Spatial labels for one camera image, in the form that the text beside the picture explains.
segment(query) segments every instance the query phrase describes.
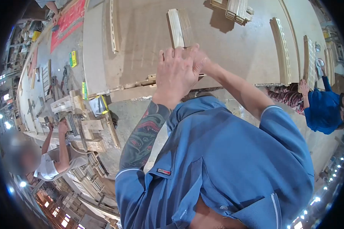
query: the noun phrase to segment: stack of wood pieces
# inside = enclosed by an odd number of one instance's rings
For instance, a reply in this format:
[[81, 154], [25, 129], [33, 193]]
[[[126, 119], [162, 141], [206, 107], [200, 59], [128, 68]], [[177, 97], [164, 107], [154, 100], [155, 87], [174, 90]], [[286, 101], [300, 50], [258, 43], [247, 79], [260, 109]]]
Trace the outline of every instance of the stack of wood pieces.
[[283, 27], [278, 18], [270, 19], [270, 26], [274, 35], [275, 46], [277, 48], [280, 83], [285, 86], [289, 86], [289, 84], [291, 84], [290, 62]]
[[247, 0], [210, 0], [213, 7], [226, 11], [226, 18], [245, 25], [252, 21], [253, 9], [247, 6]]
[[309, 39], [307, 35], [303, 37], [304, 40], [304, 72], [303, 79], [306, 80], [310, 89], [315, 88], [316, 82], [316, 48], [315, 44]]
[[325, 70], [330, 86], [335, 84], [334, 58], [331, 48], [325, 49]]
[[174, 48], [191, 47], [194, 44], [193, 33], [192, 33], [190, 20], [188, 19], [186, 10], [185, 9], [168, 10], [168, 19], [170, 22]]

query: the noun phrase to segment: wooden plank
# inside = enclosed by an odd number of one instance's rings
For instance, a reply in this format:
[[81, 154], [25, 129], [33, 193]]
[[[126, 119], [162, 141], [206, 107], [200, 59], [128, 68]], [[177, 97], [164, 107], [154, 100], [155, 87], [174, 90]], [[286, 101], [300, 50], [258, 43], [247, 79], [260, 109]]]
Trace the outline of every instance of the wooden plank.
[[84, 14], [83, 63], [88, 94], [108, 89], [103, 61], [103, 5], [100, 3]]
[[270, 25], [277, 48], [280, 82], [285, 86], [289, 86], [289, 84], [291, 84], [290, 61], [283, 28], [278, 18], [272, 18], [270, 20]]
[[112, 43], [112, 51], [114, 54], [117, 54], [120, 51], [120, 45], [118, 42], [116, 2], [117, 2], [117, 0], [111, 0], [111, 2], [110, 2], [111, 43]]
[[177, 12], [180, 19], [184, 47], [191, 47], [194, 44], [194, 39], [187, 11], [186, 9], [178, 9]]
[[61, 98], [53, 103], [51, 103], [51, 110], [52, 112], [54, 112], [55, 114], [65, 110], [68, 107], [72, 106], [72, 102], [70, 100], [70, 96], [65, 96], [64, 98]]
[[107, 126], [110, 130], [110, 134], [111, 134], [111, 137], [113, 139], [113, 143], [115, 144], [115, 147], [120, 149], [121, 144], [120, 144], [120, 141], [118, 139], [115, 126], [113, 125], [113, 123], [110, 123], [110, 121], [107, 121]]
[[316, 50], [315, 44], [307, 35], [303, 37], [304, 41], [304, 72], [303, 79], [306, 80], [310, 89], [314, 89], [316, 81]]
[[[71, 144], [78, 149], [84, 149], [82, 141], [70, 140]], [[87, 149], [96, 152], [105, 152], [105, 145], [102, 139], [94, 139], [92, 141], [86, 141]]]
[[84, 130], [103, 130], [101, 120], [84, 120], [81, 125]]
[[168, 10], [168, 18], [170, 20], [170, 27], [173, 39], [174, 48], [185, 47], [183, 42], [183, 35], [178, 12], [176, 9]]

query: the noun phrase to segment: person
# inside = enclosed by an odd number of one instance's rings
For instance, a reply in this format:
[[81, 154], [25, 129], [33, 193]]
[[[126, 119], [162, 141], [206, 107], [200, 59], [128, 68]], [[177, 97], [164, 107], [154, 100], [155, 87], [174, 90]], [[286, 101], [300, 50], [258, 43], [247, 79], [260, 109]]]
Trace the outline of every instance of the person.
[[[213, 96], [179, 103], [200, 71], [261, 120], [260, 127], [234, 116]], [[161, 50], [156, 84], [115, 177], [122, 227], [279, 229], [291, 224], [311, 198], [314, 169], [289, 115], [212, 62], [197, 44], [187, 54], [181, 47]], [[145, 174], [165, 121], [169, 138]]]
[[59, 19], [59, 10], [57, 9], [55, 0], [36, 0], [36, 2], [41, 8], [47, 6], [50, 10], [52, 10], [55, 13], [55, 15], [52, 17], [52, 22], [55, 25], [57, 23], [57, 20]]
[[26, 141], [19, 131], [12, 130], [4, 133], [0, 139], [0, 145], [4, 151], [4, 163], [9, 172], [53, 181], [70, 169], [86, 164], [87, 155], [74, 151], [65, 143], [65, 134], [68, 131], [66, 119], [59, 123], [58, 129], [59, 147], [50, 151], [48, 147], [53, 132], [52, 124], [49, 124], [50, 132], [41, 149], [36, 143]]
[[289, 87], [275, 87], [273, 91], [267, 90], [267, 95], [304, 115], [311, 130], [329, 135], [337, 129], [344, 128], [344, 93], [334, 93], [327, 76], [322, 76], [322, 81], [325, 91], [314, 88], [310, 92], [307, 82], [301, 80], [299, 87], [296, 83]]

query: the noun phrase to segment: lumber pile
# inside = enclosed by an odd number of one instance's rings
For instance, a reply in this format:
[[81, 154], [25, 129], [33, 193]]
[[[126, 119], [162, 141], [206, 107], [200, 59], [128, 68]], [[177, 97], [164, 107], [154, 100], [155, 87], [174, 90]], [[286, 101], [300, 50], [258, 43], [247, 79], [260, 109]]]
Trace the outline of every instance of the lumber pile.
[[254, 11], [247, 6], [247, 0], [210, 0], [210, 4], [225, 10], [226, 18], [236, 21], [240, 25], [252, 21]]
[[274, 35], [275, 46], [277, 48], [280, 83], [283, 83], [285, 86], [289, 86], [289, 84], [291, 84], [290, 61], [283, 27], [278, 18], [270, 19], [270, 26]]
[[335, 84], [334, 58], [331, 48], [325, 49], [325, 70], [330, 86]]
[[303, 79], [306, 80], [310, 89], [315, 88], [316, 82], [316, 48], [315, 44], [309, 39], [307, 35], [303, 37], [304, 40], [304, 72]]

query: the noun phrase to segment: arm tattoo sleeve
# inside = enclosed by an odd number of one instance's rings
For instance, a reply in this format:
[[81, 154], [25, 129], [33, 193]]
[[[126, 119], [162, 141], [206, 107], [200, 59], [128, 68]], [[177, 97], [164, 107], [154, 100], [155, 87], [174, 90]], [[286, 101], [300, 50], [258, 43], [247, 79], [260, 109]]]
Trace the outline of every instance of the arm tattoo sleeve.
[[121, 153], [119, 169], [137, 167], [147, 163], [158, 132], [171, 114], [164, 105], [150, 102], [147, 111], [131, 133]]

